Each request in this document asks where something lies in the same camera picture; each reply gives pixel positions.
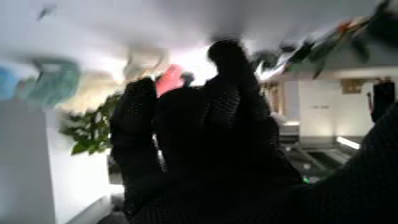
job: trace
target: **finger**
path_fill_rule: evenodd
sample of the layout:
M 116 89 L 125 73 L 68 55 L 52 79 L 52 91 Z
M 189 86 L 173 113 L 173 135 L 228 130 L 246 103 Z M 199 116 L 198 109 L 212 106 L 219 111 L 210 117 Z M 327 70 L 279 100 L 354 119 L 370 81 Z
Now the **finger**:
M 219 75 L 226 75 L 237 82 L 240 92 L 251 97 L 260 92 L 258 79 L 239 41 L 224 40 L 214 44 L 208 57 L 215 63 Z
M 230 77 L 239 85 L 247 116 L 255 121 L 263 120 L 271 116 L 271 107 L 260 95 L 258 79 L 240 43 L 237 41 L 217 42 L 210 47 L 208 55 L 217 65 L 219 76 Z
M 228 76 L 219 75 L 208 81 L 203 92 L 208 102 L 207 128 L 215 131 L 231 130 L 240 105 L 240 93 L 239 86 Z
M 121 167 L 125 185 L 162 174 L 153 142 L 151 121 L 157 91 L 151 79 L 130 83 L 111 119 L 112 157 Z
M 155 132 L 169 170 L 196 163 L 205 116 L 203 92 L 187 87 L 167 92 L 159 100 Z
M 111 119 L 112 128 L 125 133 L 141 135 L 151 133 L 151 121 L 157 107 L 157 90 L 150 78 L 127 86 Z

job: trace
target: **green leaves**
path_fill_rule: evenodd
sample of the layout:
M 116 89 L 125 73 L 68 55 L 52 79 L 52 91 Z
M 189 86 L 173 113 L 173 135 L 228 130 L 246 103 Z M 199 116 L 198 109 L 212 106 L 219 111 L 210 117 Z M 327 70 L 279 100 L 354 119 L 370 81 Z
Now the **green leaves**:
M 262 66 L 262 72 L 278 66 L 279 56 L 269 52 L 262 51 L 255 54 L 253 57 L 253 69 L 256 70 Z
M 111 148 L 111 116 L 119 101 L 119 95 L 112 96 L 95 112 L 86 115 L 66 116 L 61 133 L 68 135 L 77 144 L 73 146 L 72 154 L 103 153 Z
M 89 150 L 88 146 L 80 143 L 77 143 L 73 150 L 72 150 L 72 155 L 77 155 L 84 153 Z

